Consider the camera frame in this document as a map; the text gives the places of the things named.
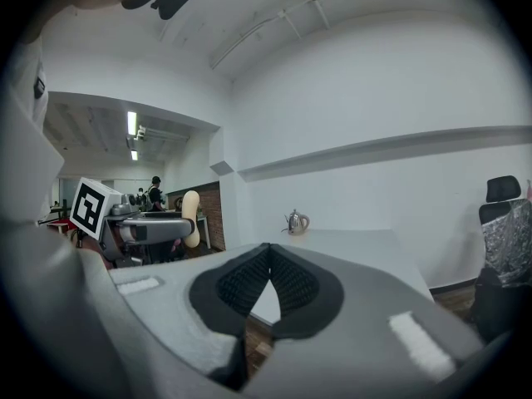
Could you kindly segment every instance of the black office chair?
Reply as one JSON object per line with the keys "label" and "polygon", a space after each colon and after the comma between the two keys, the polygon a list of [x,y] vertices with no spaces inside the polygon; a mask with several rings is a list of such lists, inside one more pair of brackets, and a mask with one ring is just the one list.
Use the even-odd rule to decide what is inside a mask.
{"label": "black office chair", "polygon": [[512,329],[532,290],[532,203],[521,196],[514,176],[488,180],[479,209],[485,240],[485,267],[475,284],[471,317],[491,341]]}

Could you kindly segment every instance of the silver kettle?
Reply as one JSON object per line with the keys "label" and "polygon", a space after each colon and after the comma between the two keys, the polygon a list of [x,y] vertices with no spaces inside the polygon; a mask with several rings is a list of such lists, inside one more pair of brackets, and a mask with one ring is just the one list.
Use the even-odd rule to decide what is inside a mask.
{"label": "silver kettle", "polygon": [[305,214],[300,214],[296,209],[290,213],[290,217],[284,216],[288,222],[288,233],[291,235],[301,235],[310,225],[310,219]]}

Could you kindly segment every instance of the ceiling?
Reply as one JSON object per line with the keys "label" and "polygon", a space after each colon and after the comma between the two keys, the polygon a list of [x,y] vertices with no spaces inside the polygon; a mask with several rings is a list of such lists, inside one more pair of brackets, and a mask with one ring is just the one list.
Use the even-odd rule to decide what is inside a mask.
{"label": "ceiling", "polygon": [[[173,121],[161,120],[137,114],[137,125],[190,136],[188,126]],[[127,114],[105,108],[72,106],[51,101],[44,120],[44,134],[47,139],[68,157],[71,150],[88,155],[108,155],[110,158],[131,160],[131,152],[126,145]],[[145,149],[139,154],[141,161],[164,161],[170,153],[178,150],[179,143],[161,139],[145,139]]]}
{"label": "ceiling", "polygon": [[[320,4],[331,26],[353,17],[408,10],[500,23],[484,0],[320,0]],[[325,28],[309,0],[190,0],[168,22],[149,5],[135,11],[71,8],[52,22],[45,38],[52,45],[60,42],[131,57],[142,57],[163,43],[174,52],[193,52],[215,72],[234,80],[269,53],[298,40],[286,18],[278,16],[283,10],[301,37]]]}

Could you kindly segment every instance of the ceiling light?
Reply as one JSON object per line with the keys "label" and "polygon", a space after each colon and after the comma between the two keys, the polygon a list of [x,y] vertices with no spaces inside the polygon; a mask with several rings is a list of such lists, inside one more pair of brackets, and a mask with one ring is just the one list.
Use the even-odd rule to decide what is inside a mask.
{"label": "ceiling light", "polygon": [[132,136],[136,136],[136,112],[127,113],[127,132]]}

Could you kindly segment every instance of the brick wall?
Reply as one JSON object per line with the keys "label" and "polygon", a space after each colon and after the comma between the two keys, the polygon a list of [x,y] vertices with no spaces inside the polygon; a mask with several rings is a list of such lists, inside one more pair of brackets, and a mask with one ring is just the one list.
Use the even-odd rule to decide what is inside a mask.
{"label": "brick wall", "polygon": [[[210,246],[214,249],[225,251],[224,224],[222,222],[222,204],[219,197],[219,182],[201,185],[188,190],[178,190],[168,194],[168,208],[175,209],[175,199],[180,196],[182,197],[189,190],[195,190],[199,194],[199,204],[203,209],[203,214],[207,216]],[[199,236],[204,240],[203,226],[199,227]]]}

